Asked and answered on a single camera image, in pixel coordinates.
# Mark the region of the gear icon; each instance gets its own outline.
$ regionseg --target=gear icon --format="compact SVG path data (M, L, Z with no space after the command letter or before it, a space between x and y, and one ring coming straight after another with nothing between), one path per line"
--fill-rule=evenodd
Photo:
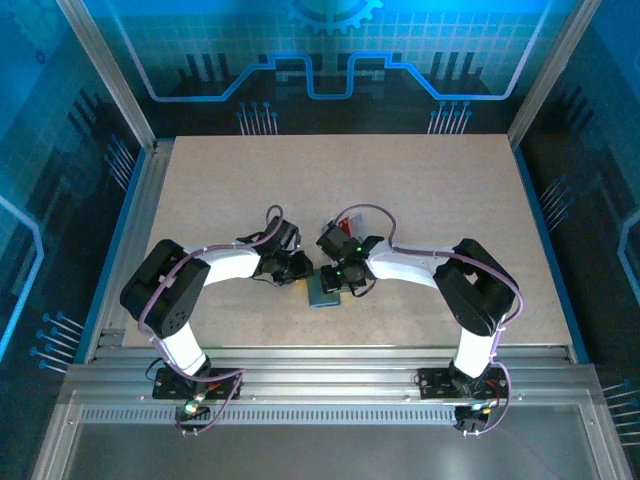
M371 20L372 10L382 7L381 0L282 0L289 20L297 20L300 28L310 27L313 33L321 30L333 35L336 30L360 28L362 20Z

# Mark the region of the green led light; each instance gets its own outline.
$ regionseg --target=green led light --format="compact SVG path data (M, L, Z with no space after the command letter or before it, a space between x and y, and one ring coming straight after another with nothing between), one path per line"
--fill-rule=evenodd
M189 413L191 415L193 415L194 413L196 413L198 411L198 405L189 402L184 406L184 411L185 413Z

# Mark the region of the blue glass wall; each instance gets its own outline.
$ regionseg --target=blue glass wall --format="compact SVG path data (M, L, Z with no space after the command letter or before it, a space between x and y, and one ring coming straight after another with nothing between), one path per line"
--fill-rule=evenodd
M640 382L639 23L637 2L603 0L522 143L605 385Z
M55 2L0 2L0 31L0 478L24 479L139 146Z
M158 136L506 132L573 4L88 3Z

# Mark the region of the black cable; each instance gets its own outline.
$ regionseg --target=black cable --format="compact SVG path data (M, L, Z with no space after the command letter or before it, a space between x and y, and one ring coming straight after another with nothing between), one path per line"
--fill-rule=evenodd
M367 289L366 289L364 292L362 292L361 294L359 294L359 295L356 295L356 290L355 290L355 288L353 288L351 285L349 285L349 290L351 290L351 295L353 295L353 296L354 296L354 297L356 297L356 298L362 298L362 297L364 297L367 293L369 293L371 290L373 290L373 287L375 287L375 286L376 286L376 282L377 282L377 281L378 281L378 279L376 278L376 279L373 281L373 283L372 283L371 285L369 285L369 286L367 287Z
M154 379L153 379L153 378L151 378L151 377L149 376L149 372L150 372L150 371L151 371L151 369L152 369L154 366L156 366L156 365L157 365L157 363L158 363L158 362L160 362L160 361L162 361L162 357L158 357L158 358L156 358L153 362L151 362L151 365L149 365L149 366L147 367L147 371L146 371L146 372L144 372L144 376L145 376L145 377L147 377L147 380L151 380L152 382L154 381Z

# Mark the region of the aluminum frame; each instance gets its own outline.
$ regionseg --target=aluminum frame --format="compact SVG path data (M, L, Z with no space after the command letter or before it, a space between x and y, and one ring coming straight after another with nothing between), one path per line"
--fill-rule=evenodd
M569 58L573 54L578 42L591 23L591 19L598 10L602 0L582 0L577 5L558 35L547 60L540 69L533 85L529 89L520 109L511 122L507 137L511 148L515 150L529 130L533 120L538 115L542 104L549 92L564 71Z
M86 5L82 0L56 1L136 139L152 151L156 137Z
M417 368L447 365L453 349L222 348L207 353L220 367L247 368L242 398L233 403L238 415L256 408L263 412L358 407L372 412L416 412L468 403L420 400L414 384ZM574 406L582 418L600 478L632 478L592 365L572 364L562 347L505 347L499 354L512 374L514 408ZM144 372L152 358L151 349L114 348L113 342L107 341L104 345L101 342L93 364L72 365L32 478L63 477L72 461L78 424L100 423L96 411L107 412L103 423L170 423L166 412L183 402L150 397L152 384ZM144 414L155 410L160 414L154 415L162 415L164 407L164 418L159 420L150 420L150 415ZM127 412L132 410L143 414L131 418ZM275 415L270 418L261 423L284 421L276 420ZM379 423L384 423L383 415L380 418ZM323 424L344 424L344 419Z

